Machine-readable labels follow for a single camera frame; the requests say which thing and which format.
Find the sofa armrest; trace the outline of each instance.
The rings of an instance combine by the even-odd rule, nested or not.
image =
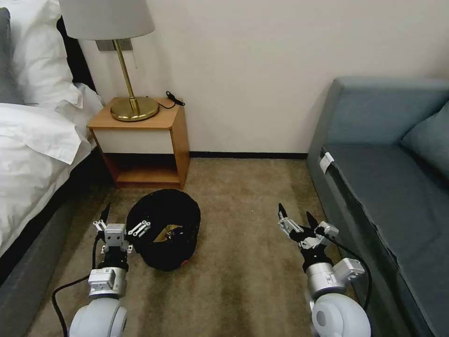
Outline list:
[[[329,89],[309,153],[325,143],[397,143],[448,100],[448,81],[339,77]]]

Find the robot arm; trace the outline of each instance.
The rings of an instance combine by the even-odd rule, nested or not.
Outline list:
[[[314,331],[320,337],[370,337],[371,327],[363,308],[343,295],[349,281],[360,277],[365,269],[358,260],[344,258],[336,265],[326,256],[325,248],[338,229],[307,213],[310,227],[298,225],[287,217],[279,204],[281,230],[298,243],[304,257],[303,270],[308,277],[309,304]]]
[[[124,224],[94,221],[99,235],[105,241],[101,253],[105,255],[98,268],[92,269],[88,283],[89,298],[93,300],[78,310],[70,326],[70,337],[122,337],[127,311],[119,299],[126,293],[127,255],[133,246],[128,240],[142,236],[150,223],[142,221],[126,233]]]

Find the carpet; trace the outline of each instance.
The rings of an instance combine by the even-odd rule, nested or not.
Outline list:
[[[201,208],[196,252],[173,272],[129,256],[125,336],[311,336],[303,259],[277,226],[279,202],[299,224],[305,223],[305,211],[324,220],[305,161],[192,159],[184,190]],[[100,185],[80,199],[29,337],[62,335],[50,294],[90,272],[92,221],[105,205],[112,203],[108,222],[125,222],[131,207],[151,191]],[[330,256],[340,259],[334,248]],[[58,294],[67,325],[89,303],[87,294],[86,282]]]

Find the lamp cord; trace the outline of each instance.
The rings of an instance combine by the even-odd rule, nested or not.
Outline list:
[[[167,90],[165,93],[166,93],[166,95],[167,95],[167,98],[168,98],[170,101],[173,101],[173,105],[172,105],[171,107],[166,107],[165,105],[159,103],[159,105],[160,105],[162,108],[165,108],[165,109],[169,110],[169,109],[171,109],[171,108],[174,108],[175,105],[180,105],[180,106],[186,105],[183,101],[180,101],[179,99],[177,99],[177,98],[175,97],[175,95],[173,95],[170,91]]]
[[[95,241],[94,241],[94,246],[92,247],[92,269],[95,269],[96,266],[96,261],[95,261],[95,255],[96,255],[96,250],[97,250],[97,243],[100,240],[100,232],[97,234],[97,236],[95,237]],[[63,286],[60,286],[59,288],[56,288],[53,293],[51,294],[51,303],[53,304],[53,308],[56,311],[56,315],[58,315],[58,319],[59,322],[61,323],[61,328],[62,328],[62,334],[64,337],[68,337],[68,332],[67,332],[67,325],[65,324],[64,321],[64,316],[62,315],[61,309],[58,306],[58,303],[56,302],[56,294],[63,289],[66,289],[68,287],[74,286],[75,284],[78,284],[80,282],[83,282],[85,280],[87,280],[89,278],[90,275],[86,275],[85,277],[79,278],[76,281],[67,283]]]

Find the lamp shade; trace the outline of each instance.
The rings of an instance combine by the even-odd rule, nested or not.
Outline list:
[[[138,37],[154,31],[146,0],[59,0],[67,35],[84,40]]]

